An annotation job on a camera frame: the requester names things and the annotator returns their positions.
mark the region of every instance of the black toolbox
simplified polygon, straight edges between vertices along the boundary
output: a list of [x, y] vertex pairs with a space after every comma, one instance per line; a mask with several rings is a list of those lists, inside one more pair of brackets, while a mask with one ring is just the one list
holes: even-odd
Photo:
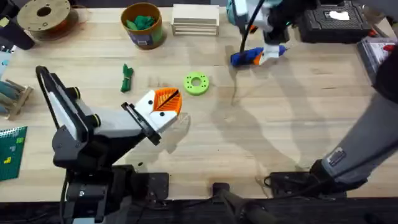
[[[347, 12], [349, 19], [334, 19], [330, 16], [332, 11]], [[344, 1], [339, 5], [319, 5], [314, 10], [307, 10], [298, 18], [296, 25], [302, 42], [309, 43], [352, 44], [359, 42], [371, 31], [361, 6], [351, 1]]]

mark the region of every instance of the green ring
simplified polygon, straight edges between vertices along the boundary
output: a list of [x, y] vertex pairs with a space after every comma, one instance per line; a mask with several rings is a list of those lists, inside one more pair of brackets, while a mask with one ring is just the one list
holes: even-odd
[[[198, 85], [198, 86], [192, 85], [192, 80], [195, 78], [200, 79], [200, 81], [201, 81], [200, 85]], [[206, 91], [209, 89], [209, 85], [210, 85], [209, 79], [202, 72], [191, 72], [184, 78], [185, 90], [189, 94], [194, 95], [194, 96], [199, 96], [199, 95], [206, 93]]]

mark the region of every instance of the wooden workbench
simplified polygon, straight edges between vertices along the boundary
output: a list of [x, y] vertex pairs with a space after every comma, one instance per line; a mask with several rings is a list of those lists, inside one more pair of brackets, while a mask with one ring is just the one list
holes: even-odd
[[[259, 185], [272, 171], [307, 170], [332, 150], [363, 113], [374, 93], [353, 45], [303, 44], [291, 30], [290, 50], [277, 63], [233, 70], [229, 56], [239, 50], [238, 29], [220, 14], [220, 36], [171, 34], [171, 8], [161, 9], [165, 43], [139, 50], [125, 33], [122, 9], [90, 9], [90, 20], [67, 38], [18, 50], [3, 78], [35, 88], [16, 121], [28, 126], [18, 179], [0, 182], [0, 201], [59, 200], [64, 170], [52, 164], [55, 132], [35, 76], [37, 65], [55, 72], [66, 86], [78, 86], [87, 105], [121, 110], [148, 90], [183, 89], [192, 71], [209, 76], [202, 96], [183, 92], [187, 117], [153, 146], [144, 141], [118, 164], [139, 172], [170, 174], [170, 198], [206, 198], [213, 182], [229, 182], [242, 197], [266, 197]], [[262, 46], [260, 32], [247, 49]], [[132, 91], [119, 91], [122, 67], [133, 67]], [[398, 196], [398, 157], [386, 161], [352, 197]]]

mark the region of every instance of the orange container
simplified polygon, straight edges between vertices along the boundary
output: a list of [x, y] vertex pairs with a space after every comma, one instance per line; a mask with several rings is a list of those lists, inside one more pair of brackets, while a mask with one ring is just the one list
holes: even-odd
[[[144, 30], [132, 30], [126, 25], [126, 21], [134, 22], [137, 16], [151, 16], [155, 19], [154, 25]], [[141, 2], [127, 7], [121, 16], [124, 29], [130, 39], [142, 49], [154, 49], [162, 44], [165, 35], [162, 30], [162, 15], [159, 9], [151, 3]]]

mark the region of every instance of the stack of white blocks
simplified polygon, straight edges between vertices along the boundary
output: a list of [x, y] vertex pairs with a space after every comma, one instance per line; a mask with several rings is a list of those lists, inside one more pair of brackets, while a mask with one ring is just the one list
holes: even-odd
[[174, 4], [173, 35], [218, 35], [220, 7], [196, 4]]

